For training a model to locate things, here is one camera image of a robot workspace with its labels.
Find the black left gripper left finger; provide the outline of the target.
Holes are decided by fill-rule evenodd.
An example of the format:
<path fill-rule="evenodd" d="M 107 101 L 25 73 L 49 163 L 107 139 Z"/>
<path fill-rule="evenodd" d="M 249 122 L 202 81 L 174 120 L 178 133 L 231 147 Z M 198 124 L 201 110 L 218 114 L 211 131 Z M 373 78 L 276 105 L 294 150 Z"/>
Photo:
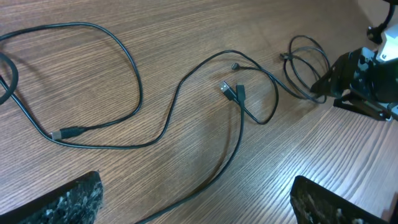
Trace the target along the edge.
<path fill-rule="evenodd" d="M 103 184 L 90 171 L 1 215 L 1 223 L 94 223 L 103 205 Z"/>

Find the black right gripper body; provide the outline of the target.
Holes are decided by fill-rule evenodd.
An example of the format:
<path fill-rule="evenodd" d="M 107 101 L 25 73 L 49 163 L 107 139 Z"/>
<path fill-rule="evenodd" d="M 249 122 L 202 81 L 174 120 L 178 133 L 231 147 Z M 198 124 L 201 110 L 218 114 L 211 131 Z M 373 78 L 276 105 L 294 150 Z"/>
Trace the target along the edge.
<path fill-rule="evenodd" d="M 341 55 L 310 91 L 333 106 L 378 121 L 397 120 L 397 59 L 380 62 L 366 47 Z"/>

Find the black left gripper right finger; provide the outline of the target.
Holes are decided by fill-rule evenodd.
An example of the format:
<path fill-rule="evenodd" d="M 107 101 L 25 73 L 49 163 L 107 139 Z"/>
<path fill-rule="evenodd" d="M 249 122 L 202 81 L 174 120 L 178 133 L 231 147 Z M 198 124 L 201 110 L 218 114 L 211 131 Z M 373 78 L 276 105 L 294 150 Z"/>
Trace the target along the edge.
<path fill-rule="evenodd" d="M 290 191 L 290 204 L 298 224 L 388 224 L 343 197 L 298 175 Z"/>

